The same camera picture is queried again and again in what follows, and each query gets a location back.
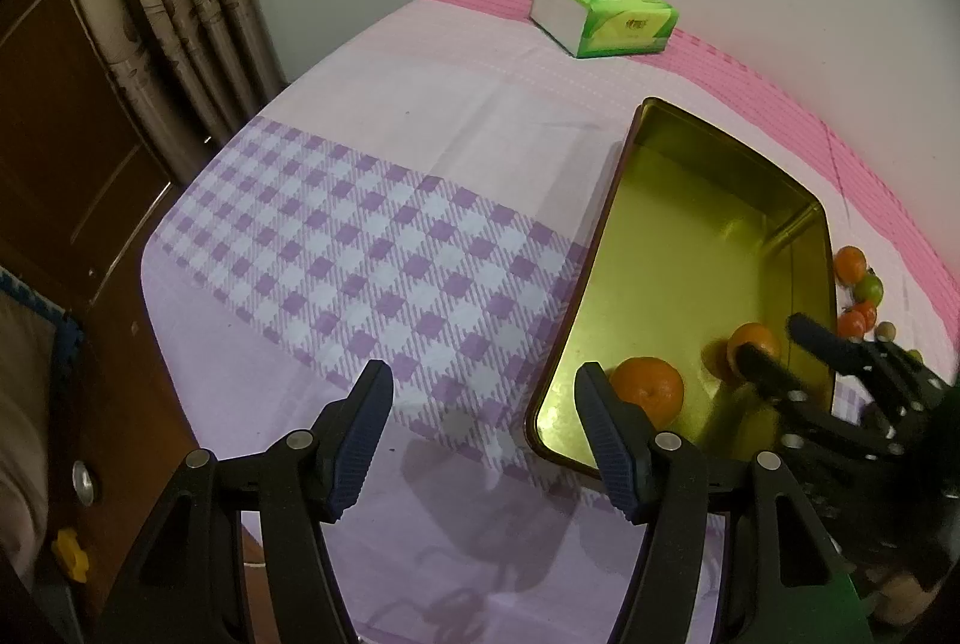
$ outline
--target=wooden floor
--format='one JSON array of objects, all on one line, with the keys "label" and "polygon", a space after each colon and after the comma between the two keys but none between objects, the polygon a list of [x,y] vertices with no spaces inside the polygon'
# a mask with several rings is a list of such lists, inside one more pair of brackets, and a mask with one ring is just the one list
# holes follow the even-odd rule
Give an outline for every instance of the wooden floor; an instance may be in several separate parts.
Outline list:
[{"label": "wooden floor", "polygon": [[[140,288],[147,239],[176,201],[168,190],[118,260],[83,318],[68,408],[51,425],[50,529],[76,527],[90,558],[82,585],[92,623],[136,534],[176,465],[196,447],[150,327]],[[70,486],[70,466],[81,459],[101,483],[100,500],[84,508]],[[262,564],[259,545],[245,532],[245,561]],[[265,571],[246,569],[256,640],[279,641]]]}]

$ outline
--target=metal tray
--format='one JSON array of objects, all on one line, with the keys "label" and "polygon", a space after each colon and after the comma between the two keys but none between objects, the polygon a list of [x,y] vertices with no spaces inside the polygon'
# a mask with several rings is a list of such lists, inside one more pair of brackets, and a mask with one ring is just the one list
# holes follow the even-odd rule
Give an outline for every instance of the metal tray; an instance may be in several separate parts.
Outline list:
[{"label": "metal tray", "polygon": [[527,409],[527,439],[541,457],[597,476],[573,404],[574,374],[587,361],[610,371],[650,356],[685,383],[669,429],[712,454],[748,459],[773,446],[778,420],[726,369],[726,339],[741,324],[767,325],[813,402],[832,402],[832,371],[786,337],[795,311],[835,329],[823,206],[738,140],[647,99]]}]

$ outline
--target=purple checkered pattern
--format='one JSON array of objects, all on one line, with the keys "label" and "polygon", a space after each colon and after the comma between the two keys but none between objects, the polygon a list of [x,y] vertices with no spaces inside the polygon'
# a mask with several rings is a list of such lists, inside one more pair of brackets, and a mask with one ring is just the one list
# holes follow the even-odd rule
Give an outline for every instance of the purple checkered pattern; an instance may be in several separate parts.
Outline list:
[{"label": "purple checkered pattern", "polygon": [[555,486],[515,436],[582,246],[459,185],[264,118],[151,244],[339,388],[383,359],[400,423]]}]

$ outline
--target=orange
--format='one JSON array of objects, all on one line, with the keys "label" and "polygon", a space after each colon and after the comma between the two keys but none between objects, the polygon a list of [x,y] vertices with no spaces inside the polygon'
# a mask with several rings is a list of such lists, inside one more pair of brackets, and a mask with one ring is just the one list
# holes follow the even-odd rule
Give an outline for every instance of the orange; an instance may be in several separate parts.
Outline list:
[{"label": "orange", "polygon": [[856,246],[844,246],[833,258],[833,271],[841,284],[858,284],[867,275],[867,257]]},{"label": "orange", "polygon": [[755,321],[741,324],[736,328],[736,332],[731,335],[730,340],[727,341],[727,361],[730,363],[733,372],[738,376],[741,374],[736,368],[736,350],[744,343],[752,343],[760,351],[765,351],[773,357],[774,360],[779,359],[779,342],[769,327]]},{"label": "orange", "polygon": [[874,329],[874,325],[877,324],[877,306],[872,303],[872,300],[864,300],[862,303],[857,303],[851,310],[855,310],[856,313],[863,316],[863,321],[867,326],[865,332],[868,333]]},{"label": "orange", "polygon": [[621,400],[640,406],[657,430],[677,418],[683,407],[683,379],[656,357],[630,357],[610,377]]},{"label": "orange", "polygon": [[837,334],[840,337],[862,337],[867,332],[867,320],[859,310],[845,310],[837,319]]}]

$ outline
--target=beige patterned curtain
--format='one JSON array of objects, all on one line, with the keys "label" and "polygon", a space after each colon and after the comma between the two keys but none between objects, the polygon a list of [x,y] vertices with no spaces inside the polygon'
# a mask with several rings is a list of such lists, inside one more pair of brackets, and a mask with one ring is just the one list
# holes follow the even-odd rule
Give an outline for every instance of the beige patterned curtain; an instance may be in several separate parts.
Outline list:
[{"label": "beige patterned curtain", "polygon": [[74,0],[145,136],[189,183],[283,88],[251,0]]}]

